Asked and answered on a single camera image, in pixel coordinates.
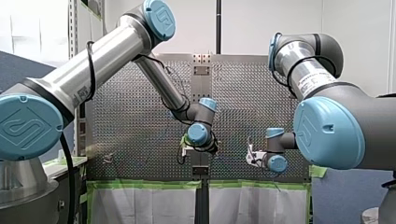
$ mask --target silver arm segment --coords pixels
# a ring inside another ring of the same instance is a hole
[[[180,94],[178,89],[174,86],[171,78],[165,74],[164,68],[153,61],[155,56],[149,55],[149,58],[140,57],[134,62],[145,74],[149,82],[154,86],[155,90],[161,95],[166,105],[173,110],[182,109],[186,104],[186,99]]]
[[[86,102],[92,90],[129,62],[137,63],[176,119],[191,121],[190,144],[217,149],[211,131],[216,102],[206,98],[190,105],[161,65],[142,56],[153,58],[151,50],[171,38],[174,31],[175,19],[165,2],[146,1],[123,15],[114,31],[92,45],[91,64],[88,51],[83,50],[45,77],[26,78],[0,95],[0,212],[4,211],[2,204],[57,189],[56,181],[47,180],[38,156],[59,141],[64,127],[73,121],[75,109]],[[92,86],[91,66],[96,86]],[[19,223],[7,213],[0,214],[2,220]],[[51,213],[49,218],[57,215]]]

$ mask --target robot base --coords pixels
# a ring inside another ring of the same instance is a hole
[[[58,182],[50,181],[45,192],[10,203],[0,204],[1,224],[56,224],[63,208]]]

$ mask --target perforated metal panel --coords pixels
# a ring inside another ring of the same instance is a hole
[[[263,149],[265,130],[269,127],[292,130],[297,100],[277,84],[266,66],[267,57],[212,57],[213,98],[219,102],[214,131],[222,142],[219,156],[212,160],[211,178],[270,179],[275,175],[247,165],[247,139],[255,149]],[[308,163],[298,150],[288,150],[289,168],[278,181],[308,181]]]
[[[162,55],[178,73],[172,79],[191,96],[192,55]],[[213,179],[268,179],[247,165],[247,138],[264,147],[265,129],[291,130],[295,100],[271,78],[266,57],[211,58],[211,96],[219,103],[214,132],[220,152],[211,160]],[[134,64],[126,65],[102,86],[88,107],[89,179],[191,180],[191,165],[177,164],[177,147],[186,126],[170,119],[159,94]],[[308,166],[297,150],[288,151],[290,168],[277,180],[304,182]]]

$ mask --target gray joint housing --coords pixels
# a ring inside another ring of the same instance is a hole
[[[271,157],[285,153],[286,149],[297,149],[294,133],[283,133],[278,136],[267,138],[267,148],[265,151],[268,154],[265,157],[265,164]]]
[[[365,153],[356,167],[360,169],[396,170],[396,99],[373,98],[352,85],[339,85],[319,91],[349,110],[364,136]]]

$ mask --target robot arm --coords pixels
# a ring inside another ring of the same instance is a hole
[[[373,98],[339,81],[343,54],[327,35],[276,35],[270,69],[286,76],[301,101],[293,129],[312,163],[334,169],[394,170],[396,125],[392,98]]]
[[[50,150],[73,121],[75,109],[130,61],[137,63],[176,119],[193,122],[189,142],[195,147],[212,146],[216,102],[205,98],[190,105],[164,67],[152,59],[151,50],[175,30],[165,2],[147,0],[121,16],[118,27],[92,45],[91,58],[83,50],[45,77],[26,78],[5,91],[0,96],[0,159],[24,161]]]

